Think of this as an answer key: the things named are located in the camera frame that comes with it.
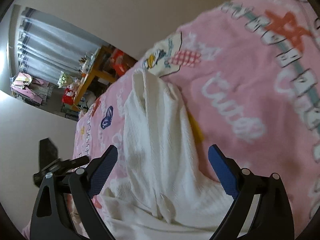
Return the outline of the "white flower bouquet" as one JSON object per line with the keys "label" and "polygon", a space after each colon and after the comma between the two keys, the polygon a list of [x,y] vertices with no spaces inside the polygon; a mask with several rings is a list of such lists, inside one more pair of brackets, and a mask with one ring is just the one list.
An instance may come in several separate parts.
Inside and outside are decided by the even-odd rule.
{"label": "white flower bouquet", "polygon": [[69,75],[64,73],[63,71],[60,72],[60,77],[58,79],[57,85],[59,88],[67,87],[68,85],[73,83],[73,78]]}

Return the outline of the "pink hanging clothes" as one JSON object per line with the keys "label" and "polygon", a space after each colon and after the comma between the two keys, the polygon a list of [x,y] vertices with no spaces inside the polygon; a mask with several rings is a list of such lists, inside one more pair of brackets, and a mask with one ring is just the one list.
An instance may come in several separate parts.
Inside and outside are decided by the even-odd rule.
{"label": "pink hanging clothes", "polygon": [[55,86],[43,79],[19,72],[10,78],[10,88],[14,98],[29,105],[40,107],[47,104]]}

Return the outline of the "pink patterned bed sheet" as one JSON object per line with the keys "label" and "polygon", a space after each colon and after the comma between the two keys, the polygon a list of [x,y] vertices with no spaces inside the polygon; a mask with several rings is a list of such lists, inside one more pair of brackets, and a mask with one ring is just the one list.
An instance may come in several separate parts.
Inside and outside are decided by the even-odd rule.
{"label": "pink patterned bed sheet", "polygon": [[124,105],[138,69],[179,90],[205,177],[221,184],[208,160],[212,145],[255,175],[279,174],[294,239],[319,239],[319,19],[309,0],[231,0],[200,14],[80,115],[73,159],[118,150],[93,198],[104,222],[103,193],[127,176]]}

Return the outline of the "red orange box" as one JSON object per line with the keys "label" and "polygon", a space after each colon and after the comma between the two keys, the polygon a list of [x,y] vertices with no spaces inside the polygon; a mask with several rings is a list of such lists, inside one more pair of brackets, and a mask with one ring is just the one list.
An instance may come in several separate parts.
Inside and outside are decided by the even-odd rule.
{"label": "red orange box", "polygon": [[130,68],[132,68],[136,64],[136,62],[136,59],[118,48],[113,51],[110,57],[110,65],[112,69],[115,70],[118,77],[123,76]]}

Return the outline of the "grey striped curtain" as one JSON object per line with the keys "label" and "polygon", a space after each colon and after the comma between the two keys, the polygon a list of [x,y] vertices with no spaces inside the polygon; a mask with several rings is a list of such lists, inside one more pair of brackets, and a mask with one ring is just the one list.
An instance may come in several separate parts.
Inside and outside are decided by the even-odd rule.
{"label": "grey striped curtain", "polygon": [[79,78],[80,60],[108,43],[54,15],[33,8],[21,13],[17,41],[20,70],[57,84],[61,72]]}

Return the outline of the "red gift bag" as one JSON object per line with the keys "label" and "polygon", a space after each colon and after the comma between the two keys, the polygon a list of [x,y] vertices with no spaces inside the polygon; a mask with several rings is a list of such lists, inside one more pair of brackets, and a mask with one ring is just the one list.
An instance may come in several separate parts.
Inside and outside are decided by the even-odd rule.
{"label": "red gift bag", "polygon": [[65,89],[65,92],[62,97],[62,102],[67,105],[73,105],[74,103],[75,92],[69,88]]}

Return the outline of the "wooden low desk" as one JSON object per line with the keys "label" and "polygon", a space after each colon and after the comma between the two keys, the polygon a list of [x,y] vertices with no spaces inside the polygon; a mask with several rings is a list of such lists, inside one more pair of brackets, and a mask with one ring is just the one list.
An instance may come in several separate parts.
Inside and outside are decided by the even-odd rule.
{"label": "wooden low desk", "polygon": [[109,83],[114,83],[116,81],[116,78],[112,76],[110,73],[103,71],[102,64],[103,59],[107,54],[112,54],[114,49],[111,49],[107,46],[102,46],[93,61],[91,70],[86,74],[84,81],[80,82],[80,86],[78,90],[76,91],[76,95],[73,100],[73,105],[71,107],[71,110],[79,112],[80,108],[78,107],[78,104],[81,100],[81,98],[84,96],[85,92],[87,91],[89,85],[92,83],[92,81],[97,77],[101,78]]}

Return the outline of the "white printed hoodie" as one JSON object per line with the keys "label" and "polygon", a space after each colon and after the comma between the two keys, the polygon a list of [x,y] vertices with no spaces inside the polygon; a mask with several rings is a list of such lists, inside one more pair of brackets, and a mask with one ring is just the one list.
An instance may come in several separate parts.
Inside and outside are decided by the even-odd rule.
{"label": "white printed hoodie", "polygon": [[179,90],[151,73],[132,74],[125,102],[127,176],[103,193],[105,223],[116,239],[209,239],[232,198],[199,171]]}

